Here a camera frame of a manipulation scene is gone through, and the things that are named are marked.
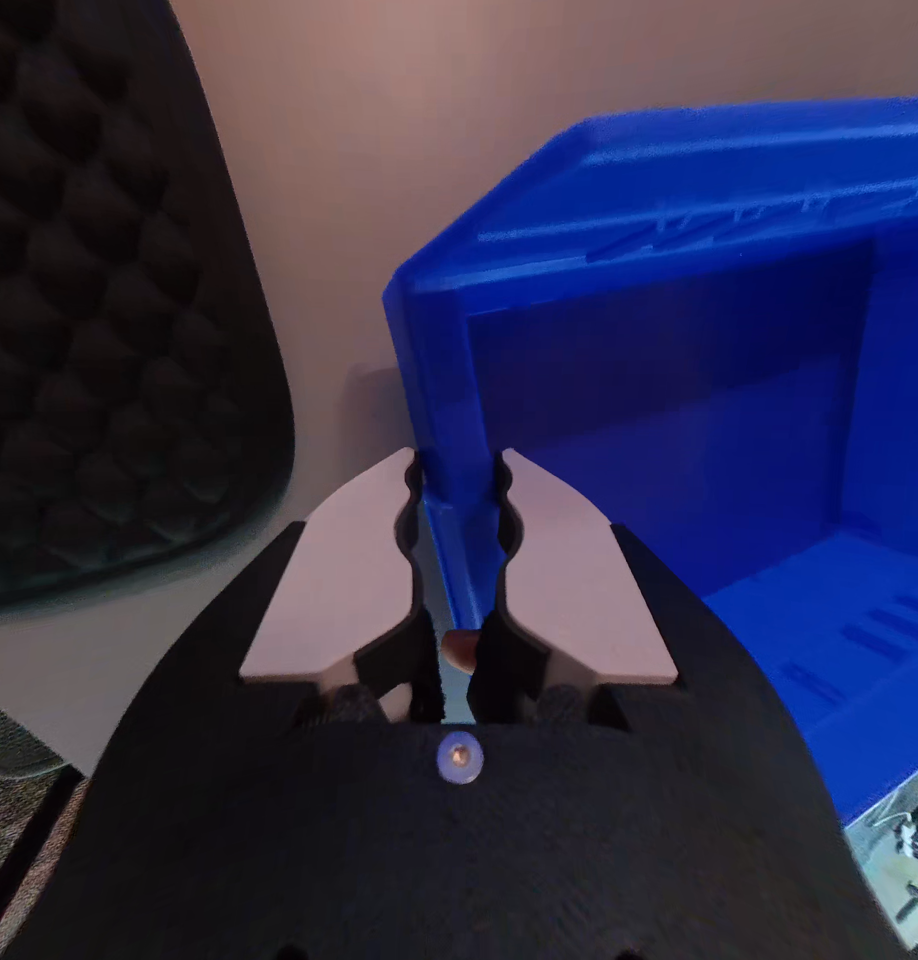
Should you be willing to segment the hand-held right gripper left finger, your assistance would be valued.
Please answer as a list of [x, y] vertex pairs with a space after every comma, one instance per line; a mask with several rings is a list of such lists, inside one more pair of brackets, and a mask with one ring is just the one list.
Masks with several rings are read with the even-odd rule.
[[409, 447], [304, 523], [240, 680], [289, 684], [300, 722], [441, 722], [439, 653], [415, 557], [423, 478]]

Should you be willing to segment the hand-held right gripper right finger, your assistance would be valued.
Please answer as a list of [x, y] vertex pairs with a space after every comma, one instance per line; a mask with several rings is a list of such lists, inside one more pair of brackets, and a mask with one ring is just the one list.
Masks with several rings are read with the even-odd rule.
[[504, 559], [467, 689], [477, 722], [625, 722], [619, 686], [679, 678], [605, 515], [514, 449], [496, 455]]

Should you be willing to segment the blue plastic bin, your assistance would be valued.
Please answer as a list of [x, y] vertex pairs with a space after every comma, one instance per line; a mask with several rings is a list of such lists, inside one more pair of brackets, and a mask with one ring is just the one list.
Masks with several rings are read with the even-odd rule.
[[845, 824], [918, 773], [918, 98], [587, 119], [383, 305], [457, 626], [513, 448], [725, 622]]

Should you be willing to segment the black dimpled cushion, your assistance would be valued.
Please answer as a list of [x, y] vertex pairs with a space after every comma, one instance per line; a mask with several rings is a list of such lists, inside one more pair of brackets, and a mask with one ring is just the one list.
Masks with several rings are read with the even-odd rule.
[[228, 540], [294, 452], [172, 4], [0, 1], [0, 612]]

